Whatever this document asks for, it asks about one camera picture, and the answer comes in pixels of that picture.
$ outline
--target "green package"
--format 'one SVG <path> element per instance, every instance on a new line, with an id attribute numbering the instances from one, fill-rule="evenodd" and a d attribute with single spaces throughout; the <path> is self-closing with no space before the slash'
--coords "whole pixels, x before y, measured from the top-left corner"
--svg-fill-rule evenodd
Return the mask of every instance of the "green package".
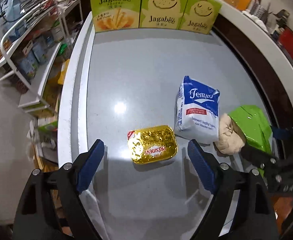
<path id="1" fill-rule="evenodd" d="M 221 6 L 217 0 L 188 0 L 180 30 L 208 34 Z"/>
<path id="2" fill-rule="evenodd" d="M 253 105 L 240 106 L 229 116 L 243 131 L 249 145 L 271 154 L 269 138 L 272 130 L 262 110 Z"/>
<path id="3" fill-rule="evenodd" d="M 138 28 L 141 0 L 91 0 L 96 32 Z"/>
<path id="4" fill-rule="evenodd" d="M 187 0 L 142 0 L 140 28 L 178 29 Z"/>

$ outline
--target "snack box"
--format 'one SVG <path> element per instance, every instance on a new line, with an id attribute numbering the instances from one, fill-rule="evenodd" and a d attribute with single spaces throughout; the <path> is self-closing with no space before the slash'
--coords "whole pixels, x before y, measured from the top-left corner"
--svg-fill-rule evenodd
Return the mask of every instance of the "snack box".
<path id="1" fill-rule="evenodd" d="M 142 0 L 140 28 L 178 29 L 187 0 Z"/>
<path id="2" fill-rule="evenodd" d="M 208 34 L 221 6 L 217 0 L 188 0 L 180 30 Z"/>
<path id="3" fill-rule="evenodd" d="M 138 28 L 141 0 L 91 0 L 96 32 Z"/>

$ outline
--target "yellow package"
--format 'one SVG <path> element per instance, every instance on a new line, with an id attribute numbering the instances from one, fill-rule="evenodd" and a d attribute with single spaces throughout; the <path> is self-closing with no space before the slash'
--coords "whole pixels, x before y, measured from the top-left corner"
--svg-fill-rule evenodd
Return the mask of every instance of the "yellow package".
<path id="1" fill-rule="evenodd" d="M 174 132 L 167 125 L 130 131 L 128 147 L 137 164 L 168 160 L 177 152 Z"/>
<path id="2" fill-rule="evenodd" d="M 91 0 L 96 32 L 138 28 L 141 0 Z"/>

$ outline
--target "green bag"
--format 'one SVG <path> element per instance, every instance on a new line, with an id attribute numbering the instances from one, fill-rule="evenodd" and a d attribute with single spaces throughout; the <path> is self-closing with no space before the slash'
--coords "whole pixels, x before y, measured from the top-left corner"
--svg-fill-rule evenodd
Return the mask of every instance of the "green bag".
<path id="1" fill-rule="evenodd" d="M 262 110 L 253 105 L 240 106 L 229 116 L 243 131 L 249 145 L 272 154 L 269 138 L 272 130 Z"/>

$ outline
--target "jar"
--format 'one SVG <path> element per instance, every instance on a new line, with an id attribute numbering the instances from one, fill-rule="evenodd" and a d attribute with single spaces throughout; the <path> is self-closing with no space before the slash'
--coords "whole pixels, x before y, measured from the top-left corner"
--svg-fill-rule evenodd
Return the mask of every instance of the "jar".
<path id="1" fill-rule="evenodd" d="M 60 42 L 64 38 L 60 22 L 58 20 L 54 22 L 51 32 L 55 42 Z"/>

